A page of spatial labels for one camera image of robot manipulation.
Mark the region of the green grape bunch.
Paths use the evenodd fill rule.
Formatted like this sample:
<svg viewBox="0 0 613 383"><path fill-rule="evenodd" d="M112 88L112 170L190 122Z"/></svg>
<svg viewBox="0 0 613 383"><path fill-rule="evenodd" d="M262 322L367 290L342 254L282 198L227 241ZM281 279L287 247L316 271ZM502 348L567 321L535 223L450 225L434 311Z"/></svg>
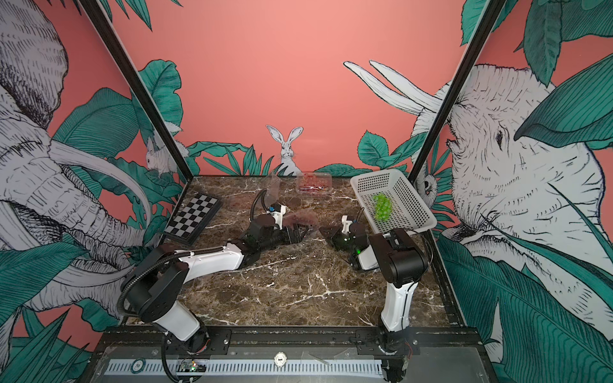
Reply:
<svg viewBox="0 0 613 383"><path fill-rule="evenodd" d="M379 193L374 196L375 203L375 220L386 222L390 219L393 203L392 200L385 194Z"/></svg>

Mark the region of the white plastic perforated basket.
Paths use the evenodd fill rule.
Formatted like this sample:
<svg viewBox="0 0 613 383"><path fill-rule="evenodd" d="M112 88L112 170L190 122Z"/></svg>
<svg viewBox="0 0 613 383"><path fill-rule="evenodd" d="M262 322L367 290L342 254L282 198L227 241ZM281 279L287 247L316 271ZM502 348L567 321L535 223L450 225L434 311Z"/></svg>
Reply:
<svg viewBox="0 0 613 383"><path fill-rule="evenodd" d="M409 234L429 231L437 226L437 219L408 181L397 169L368 172L351 178L351 186L375 234L404 229ZM374 196L387 195L393 203L391 217L386 222L375 220Z"/></svg>

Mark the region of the red grape bunch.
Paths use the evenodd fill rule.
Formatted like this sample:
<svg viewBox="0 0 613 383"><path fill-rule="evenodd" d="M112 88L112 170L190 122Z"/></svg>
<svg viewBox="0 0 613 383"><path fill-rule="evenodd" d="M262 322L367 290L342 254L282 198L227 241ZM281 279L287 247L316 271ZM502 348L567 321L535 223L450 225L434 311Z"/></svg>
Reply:
<svg viewBox="0 0 613 383"><path fill-rule="evenodd" d="M317 175L305 175L300 182L299 188L304 192L321 192L328 188L327 180Z"/></svg>

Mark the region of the clear plastic clamshell container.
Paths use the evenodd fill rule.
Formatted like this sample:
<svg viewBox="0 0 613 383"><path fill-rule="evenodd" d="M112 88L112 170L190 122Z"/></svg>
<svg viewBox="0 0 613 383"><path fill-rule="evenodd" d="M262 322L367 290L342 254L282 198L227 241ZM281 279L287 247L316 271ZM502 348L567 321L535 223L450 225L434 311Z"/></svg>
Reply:
<svg viewBox="0 0 613 383"><path fill-rule="evenodd" d="M296 190L306 194L327 194L332 190L332 176L325 172L305 172L296 177Z"/></svg>

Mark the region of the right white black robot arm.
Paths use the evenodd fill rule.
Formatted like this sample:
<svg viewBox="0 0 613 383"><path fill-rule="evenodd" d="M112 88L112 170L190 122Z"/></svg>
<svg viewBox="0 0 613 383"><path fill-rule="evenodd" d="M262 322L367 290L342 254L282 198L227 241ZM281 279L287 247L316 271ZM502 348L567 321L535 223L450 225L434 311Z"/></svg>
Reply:
<svg viewBox="0 0 613 383"><path fill-rule="evenodd" d="M363 224L350 223L348 228L328 226L319 232L331 247L349 255L353 268L380 270L386 280L386 299L373 343L387 355L407 348L413 294L431 258L403 229L370 235Z"/></svg>

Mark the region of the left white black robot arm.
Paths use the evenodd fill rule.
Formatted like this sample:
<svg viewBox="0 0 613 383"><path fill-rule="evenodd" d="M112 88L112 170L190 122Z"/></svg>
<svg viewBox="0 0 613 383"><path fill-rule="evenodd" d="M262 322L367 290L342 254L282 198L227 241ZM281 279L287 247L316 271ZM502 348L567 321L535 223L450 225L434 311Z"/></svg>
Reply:
<svg viewBox="0 0 613 383"><path fill-rule="evenodd" d="M309 231L309 226L300 223L282 228L273 223L248 229L219 247L175 250L159 246L121 285L117 310L125 317L154 324L188 353L200 354L211 347L211 336L206 325L179 301L183 286L206 275L252 266L263 252L298 244Z"/></svg>

